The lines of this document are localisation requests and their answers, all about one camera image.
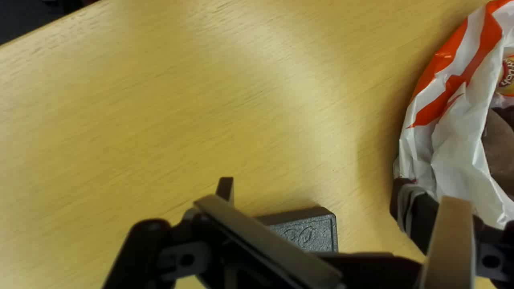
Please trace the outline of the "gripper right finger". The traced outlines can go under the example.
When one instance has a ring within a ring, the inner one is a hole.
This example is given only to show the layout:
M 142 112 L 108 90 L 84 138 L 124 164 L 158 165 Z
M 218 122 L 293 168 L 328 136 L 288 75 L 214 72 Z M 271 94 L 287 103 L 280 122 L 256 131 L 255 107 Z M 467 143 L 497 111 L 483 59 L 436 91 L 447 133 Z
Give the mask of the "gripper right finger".
M 475 218 L 471 202 L 444 197 L 420 289 L 476 289 L 478 276 L 489 278 L 497 289 L 514 289 L 514 226 L 486 226 Z

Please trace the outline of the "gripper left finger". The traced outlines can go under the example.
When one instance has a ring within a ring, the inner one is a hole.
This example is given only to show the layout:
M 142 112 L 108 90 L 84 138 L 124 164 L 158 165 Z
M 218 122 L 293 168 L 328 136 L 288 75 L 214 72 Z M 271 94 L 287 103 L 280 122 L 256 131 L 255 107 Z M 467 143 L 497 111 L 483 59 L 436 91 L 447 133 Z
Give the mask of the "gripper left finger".
M 102 289 L 345 289 L 343 273 L 280 237 L 219 196 L 195 202 L 179 225 L 136 223 Z

